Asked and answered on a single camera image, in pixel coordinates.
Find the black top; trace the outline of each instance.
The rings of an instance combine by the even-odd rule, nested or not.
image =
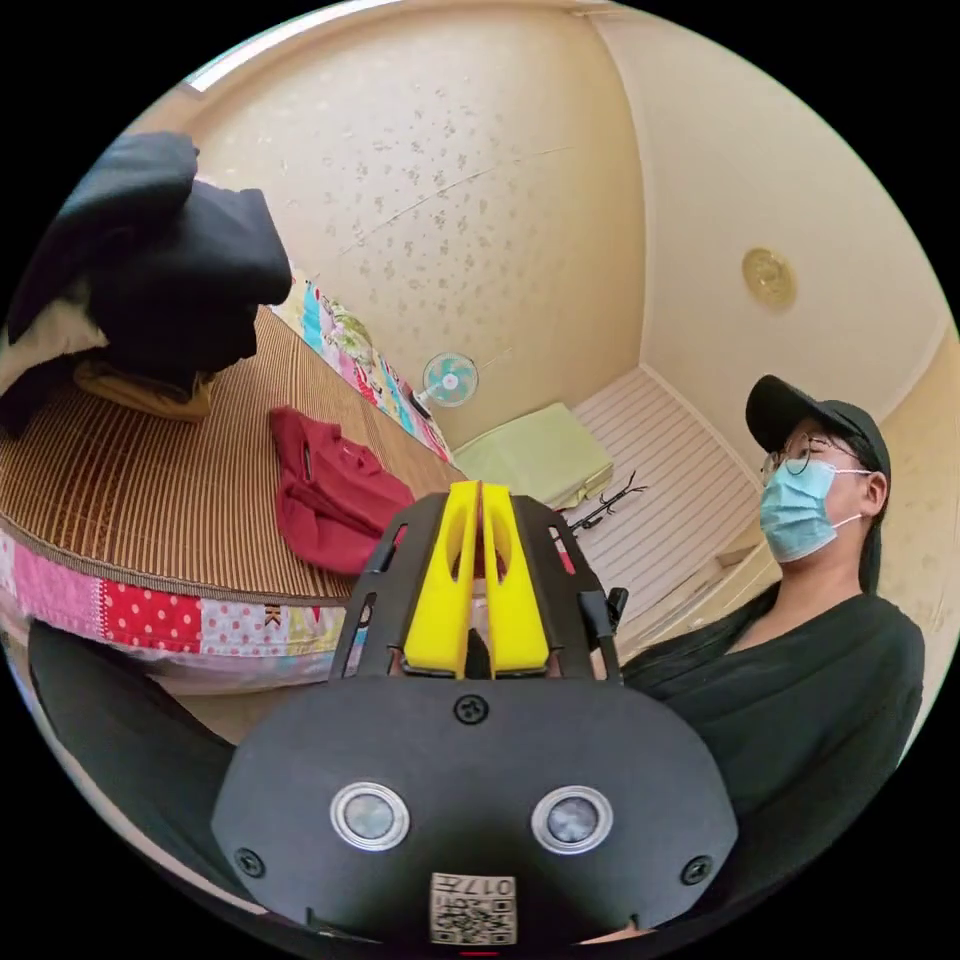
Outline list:
[[[623,668],[627,686],[700,734],[737,815],[740,837],[696,914],[761,893],[826,850],[896,769],[920,709],[923,635],[875,595],[727,653],[779,588]]]

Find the red shirt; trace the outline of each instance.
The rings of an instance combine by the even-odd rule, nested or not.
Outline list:
[[[361,573],[413,494],[371,450],[345,439],[339,424],[278,407],[270,427],[281,467],[277,526],[287,546],[324,570]]]

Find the floral wallpaper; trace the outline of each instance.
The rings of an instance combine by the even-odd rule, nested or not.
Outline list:
[[[261,188],[291,259],[411,383],[443,351],[483,368],[474,398],[440,411],[452,445],[636,366],[638,148],[583,19],[496,7],[350,27],[191,130],[201,173]]]

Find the woman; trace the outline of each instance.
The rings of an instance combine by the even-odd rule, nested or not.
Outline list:
[[[746,418],[768,453],[760,523],[782,579],[623,667],[627,686],[700,734],[739,822],[680,925],[762,896],[826,850],[896,769],[923,689],[920,629],[876,594],[891,479],[877,425],[772,376]]]

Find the qr code label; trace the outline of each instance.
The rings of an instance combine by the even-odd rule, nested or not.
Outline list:
[[[517,942],[513,877],[435,873],[430,881],[430,939],[453,946],[512,946]]]

